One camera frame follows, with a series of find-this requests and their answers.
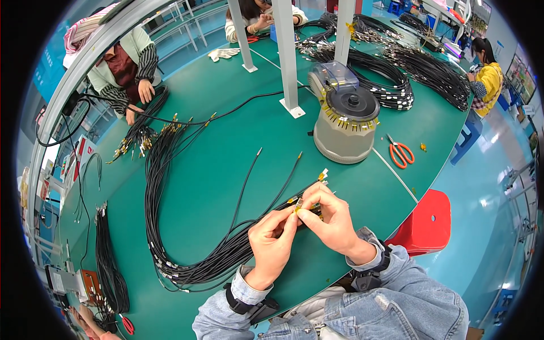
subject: blue sign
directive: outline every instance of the blue sign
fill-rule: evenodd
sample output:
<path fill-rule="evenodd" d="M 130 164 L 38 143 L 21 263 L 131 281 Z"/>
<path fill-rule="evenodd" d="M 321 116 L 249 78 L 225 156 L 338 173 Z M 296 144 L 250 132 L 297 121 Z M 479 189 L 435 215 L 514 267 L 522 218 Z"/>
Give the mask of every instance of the blue sign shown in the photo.
<path fill-rule="evenodd" d="M 64 75 L 63 59 L 66 55 L 66 50 L 64 49 L 66 27 L 70 27 L 68 20 L 59 24 L 34 72 L 34 84 L 47 103 L 51 100 L 55 89 Z"/>

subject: dark red shirt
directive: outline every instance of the dark red shirt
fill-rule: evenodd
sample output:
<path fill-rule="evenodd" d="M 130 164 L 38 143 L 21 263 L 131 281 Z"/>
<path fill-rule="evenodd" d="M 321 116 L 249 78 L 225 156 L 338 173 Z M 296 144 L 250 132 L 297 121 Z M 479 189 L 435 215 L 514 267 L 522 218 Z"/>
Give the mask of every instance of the dark red shirt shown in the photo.
<path fill-rule="evenodd" d="M 113 46 L 113 53 L 106 53 L 102 59 L 108 63 L 109 70 L 112 72 L 117 85 L 126 91 L 130 104 L 136 104 L 140 101 L 138 85 L 134 81 L 138 73 L 138 65 L 128 56 L 119 43 Z"/>

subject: denim jacket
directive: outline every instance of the denim jacket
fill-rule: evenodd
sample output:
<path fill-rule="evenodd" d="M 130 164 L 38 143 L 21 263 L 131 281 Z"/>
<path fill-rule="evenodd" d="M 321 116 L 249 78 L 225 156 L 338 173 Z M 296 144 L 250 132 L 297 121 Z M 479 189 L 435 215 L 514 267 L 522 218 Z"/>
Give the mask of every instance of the denim jacket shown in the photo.
<path fill-rule="evenodd" d="M 357 271 L 377 267 L 384 247 L 375 234 L 364 227 L 357 235 L 378 250 L 369 263 L 355 265 Z M 382 286 L 367 292 L 345 293 L 328 298 L 323 324 L 348 339 L 451 339 L 465 340 L 468 311 L 461 297 L 453 290 L 426 275 L 415 264 L 403 246 L 391 246 L 389 267 L 380 273 Z M 273 288 L 258 291 L 244 281 L 251 267 L 241 266 L 232 281 L 232 295 L 246 304 L 262 301 Z M 198 339 L 252 340 L 250 315 L 236 314 L 226 300 L 225 291 L 211 296 L 199 308 L 193 322 Z M 317 333 L 302 315 L 290 319 L 276 317 L 260 339 L 316 340 Z"/>

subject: transparent plastic cover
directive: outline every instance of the transparent plastic cover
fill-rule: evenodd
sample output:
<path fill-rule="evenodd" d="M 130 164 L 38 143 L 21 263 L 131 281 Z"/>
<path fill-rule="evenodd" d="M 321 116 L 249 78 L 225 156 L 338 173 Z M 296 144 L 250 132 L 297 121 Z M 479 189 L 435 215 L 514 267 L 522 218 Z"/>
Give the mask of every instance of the transparent plastic cover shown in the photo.
<path fill-rule="evenodd" d="M 337 91 L 346 86 L 359 87 L 359 80 L 353 72 L 337 61 L 316 63 L 312 66 L 311 72 L 317 75 L 323 87 L 332 86 Z"/>

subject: red chair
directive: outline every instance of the red chair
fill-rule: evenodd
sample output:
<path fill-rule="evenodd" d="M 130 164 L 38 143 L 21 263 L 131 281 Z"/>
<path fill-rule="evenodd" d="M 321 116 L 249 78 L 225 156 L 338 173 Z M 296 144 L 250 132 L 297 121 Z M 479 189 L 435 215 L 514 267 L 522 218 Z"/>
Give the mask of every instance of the red chair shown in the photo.
<path fill-rule="evenodd" d="M 452 230 L 452 210 L 448 196 L 429 189 L 397 234 L 385 244 L 402 245 L 410 256 L 429 254 L 448 245 Z"/>

